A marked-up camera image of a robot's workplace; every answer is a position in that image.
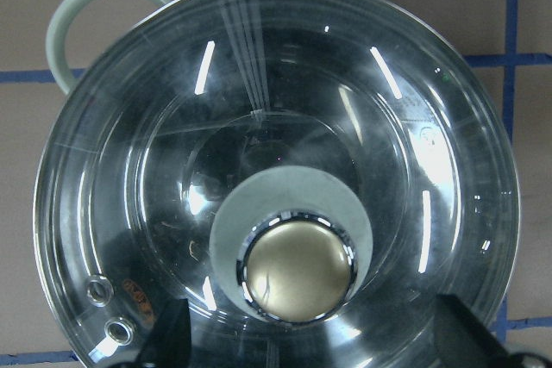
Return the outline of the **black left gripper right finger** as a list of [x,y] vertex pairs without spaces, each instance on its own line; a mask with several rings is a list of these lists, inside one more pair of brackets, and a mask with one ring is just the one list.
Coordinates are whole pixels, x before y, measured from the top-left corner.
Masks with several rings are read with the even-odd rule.
[[455,295],[436,296],[433,335],[444,367],[517,367],[509,354]]

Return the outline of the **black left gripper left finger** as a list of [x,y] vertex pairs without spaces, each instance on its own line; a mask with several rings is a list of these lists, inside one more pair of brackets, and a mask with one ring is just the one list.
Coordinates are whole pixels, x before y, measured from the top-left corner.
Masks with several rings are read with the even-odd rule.
[[191,319],[187,299],[166,303],[135,360],[136,367],[187,367],[191,358]]

